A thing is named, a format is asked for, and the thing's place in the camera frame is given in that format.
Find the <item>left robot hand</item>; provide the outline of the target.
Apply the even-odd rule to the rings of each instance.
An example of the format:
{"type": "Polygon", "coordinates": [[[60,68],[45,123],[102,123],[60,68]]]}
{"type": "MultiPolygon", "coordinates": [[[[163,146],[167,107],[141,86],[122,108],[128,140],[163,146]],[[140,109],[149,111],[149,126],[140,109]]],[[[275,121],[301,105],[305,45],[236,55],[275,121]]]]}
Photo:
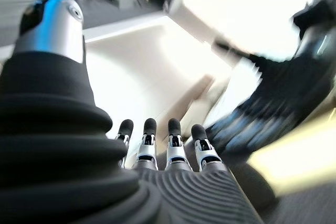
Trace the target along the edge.
{"type": "Polygon", "coordinates": [[[147,119],[135,164],[124,166],[133,123],[116,139],[96,106],[80,0],[35,0],[1,72],[1,223],[261,223],[205,129],[191,129],[198,171],[168,122],[158,169],[147,119]]]}

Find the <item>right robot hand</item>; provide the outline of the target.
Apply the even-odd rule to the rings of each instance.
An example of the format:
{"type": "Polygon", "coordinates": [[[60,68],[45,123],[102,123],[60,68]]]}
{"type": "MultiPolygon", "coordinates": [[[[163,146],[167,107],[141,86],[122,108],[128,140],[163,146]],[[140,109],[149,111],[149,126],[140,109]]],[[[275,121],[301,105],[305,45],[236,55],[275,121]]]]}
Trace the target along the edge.
{"type": "Polygon", "coordinates": [[[305,50],[285,61],[246,52],[217,38],[214,44],[247,59],[261,74],[251,96],[206,129],[219,152],[252,153],[286,135],[328,96],[335,59],[305,50]]]}

